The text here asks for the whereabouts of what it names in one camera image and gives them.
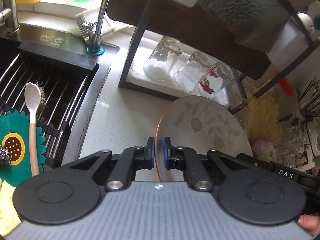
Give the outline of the person's right hand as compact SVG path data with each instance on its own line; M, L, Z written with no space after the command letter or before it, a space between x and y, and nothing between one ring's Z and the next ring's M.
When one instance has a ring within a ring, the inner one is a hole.
M320 217L312 215L301 215L298 224L312 235L320 232Z

